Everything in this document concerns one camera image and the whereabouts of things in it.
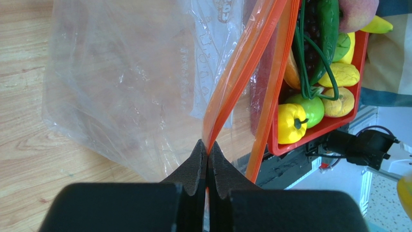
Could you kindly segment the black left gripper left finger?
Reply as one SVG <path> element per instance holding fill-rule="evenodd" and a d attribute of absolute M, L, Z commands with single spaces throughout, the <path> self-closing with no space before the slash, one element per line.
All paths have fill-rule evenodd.
<path fill-rule="evenodd" d="M 42 232 L 201 232 L 206 151 L 191 155 L 159 183 L 75 183 L 54 199 Z"/>

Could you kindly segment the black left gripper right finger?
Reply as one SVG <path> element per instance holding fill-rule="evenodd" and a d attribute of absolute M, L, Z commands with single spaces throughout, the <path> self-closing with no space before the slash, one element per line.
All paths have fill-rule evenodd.
<path fill-rule="evenodd" d="M 334 190 L 262 189 L 223 155 L 206 149 L 212 232 L 366 232 L 353 198 Z"/>

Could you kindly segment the clear orange zip top bag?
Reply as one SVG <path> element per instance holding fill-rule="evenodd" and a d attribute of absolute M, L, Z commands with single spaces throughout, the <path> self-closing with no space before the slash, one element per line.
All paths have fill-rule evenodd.
<path fill-rule="evenodd" d="M 198 140 L 255 180 L 297 0 L 56 0 L 42 118 L 136 171 L 170 175 Z"/>

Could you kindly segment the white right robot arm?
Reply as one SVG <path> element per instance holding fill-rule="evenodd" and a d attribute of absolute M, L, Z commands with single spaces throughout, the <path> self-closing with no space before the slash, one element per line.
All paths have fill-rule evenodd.
<path fill-rule="evenodd" d="M 366 127 L 356 135 L 335 130 L 328 134 L 324 148 L 396 182 L 412 175 L 412 147 L 382 126 Z"/>

